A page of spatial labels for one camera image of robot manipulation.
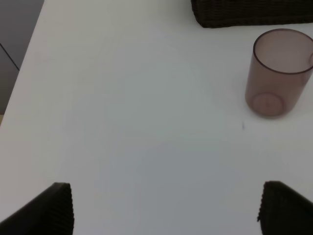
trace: cup rim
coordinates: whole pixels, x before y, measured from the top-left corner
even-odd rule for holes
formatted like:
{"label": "cup rim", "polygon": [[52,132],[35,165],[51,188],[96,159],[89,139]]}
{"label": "cup rim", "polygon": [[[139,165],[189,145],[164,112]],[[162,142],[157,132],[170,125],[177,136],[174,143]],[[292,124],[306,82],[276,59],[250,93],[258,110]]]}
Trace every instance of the cup rim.
{"label": "cup rim", "polygon": [[270,67],[266,66],[265,64],[263,64],[260,59],[257,57],[256,55],[256,52],[255,52],[255,47],[256,47],[256,44],[258,43],[259,39],[262,38],[265,34],[268,34],[268,33],[271,33],[271,32],[274,32],[274,31],[293,31],[293,32],[296,32],[296,33],[300,33],[304,36],[306,36],[307,38],[309,38],[312,43],[313,43],[313,39],[308,36],[307,34],[303,33],[303,32],[300,32],[298,30],[294,30],[294,29],[290,29],[290,28],[276,28],[276,29],[272,29],[270,31],[267,31],[265,33],[262,33],[254,42],[253,44],[253,56],[254,58],[260,63],[260,65],[262,65],[263,67],[265,67],[266,69],[272,71],[272,72],[276,72],[276,73],[280,73],[280,74],[289,74],[289,75],[294,75],[294,74],[301,74],[301,73],[306,73],[308,71],[310,71],[311,69],[313,69],[313,65],[311,67],[309,67],[308,69],[306,70],[303,70],[303,71],[300,71],[300,72],[281,72],[281,71],[277,71],[277,70],[274,70],[274,69],[271,69]]}

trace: white table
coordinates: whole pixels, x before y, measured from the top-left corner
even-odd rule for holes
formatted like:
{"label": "white table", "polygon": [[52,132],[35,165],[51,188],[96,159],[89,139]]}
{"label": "white table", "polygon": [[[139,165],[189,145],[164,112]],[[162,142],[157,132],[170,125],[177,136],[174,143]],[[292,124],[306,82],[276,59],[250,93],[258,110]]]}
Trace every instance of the white table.
{"label": "white table", "polygon": [[46,0],[0,127],[0,219],[55,181],[75,235],[259,235],[265,181],[313,199],[313,83],[281,119],[244,101],[278,27],[203,29],[189,0]]}

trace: black ribbed object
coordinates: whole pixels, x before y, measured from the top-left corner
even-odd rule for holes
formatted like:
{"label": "black ribbed object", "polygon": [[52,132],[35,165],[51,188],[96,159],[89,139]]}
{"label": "black ribbed object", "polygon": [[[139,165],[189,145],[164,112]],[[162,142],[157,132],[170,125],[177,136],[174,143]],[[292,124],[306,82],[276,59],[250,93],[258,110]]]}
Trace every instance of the black ribbed object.
{"label": "black ribbed object", "polygon": [[313,22],[312,0],[191,0],[205,28]]}
{"label": "black ribbed object", "polygon": [[70,184],[54,183],[0,223],[0,235],[72,235],[74,213]]}
{"label": "black ribbed object", "polygon": [[313,204],[282,182],[269,181],[258,221],[263,235],[312,235]]}

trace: dark brown basket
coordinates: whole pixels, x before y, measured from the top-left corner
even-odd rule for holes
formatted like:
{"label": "dark brown basket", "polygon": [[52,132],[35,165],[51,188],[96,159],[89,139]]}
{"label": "dark brown basket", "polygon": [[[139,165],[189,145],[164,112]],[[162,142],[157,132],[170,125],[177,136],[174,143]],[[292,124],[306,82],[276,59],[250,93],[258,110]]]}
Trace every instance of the dark brown basket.
{"label": "dark brown basket", "polygon": [[191,0],[204,28],[313,22],[313,0]]}

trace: wicker basket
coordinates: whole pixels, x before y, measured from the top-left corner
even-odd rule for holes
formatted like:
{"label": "wicker basket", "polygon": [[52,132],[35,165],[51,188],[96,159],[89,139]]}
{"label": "wicker basket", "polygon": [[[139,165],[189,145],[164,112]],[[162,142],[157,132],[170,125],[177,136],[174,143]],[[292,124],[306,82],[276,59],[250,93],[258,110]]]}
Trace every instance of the wicker basket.
{"label": "wicker basket", "polygon": [[191,0],[202,27],[313,22],[313,0]]}

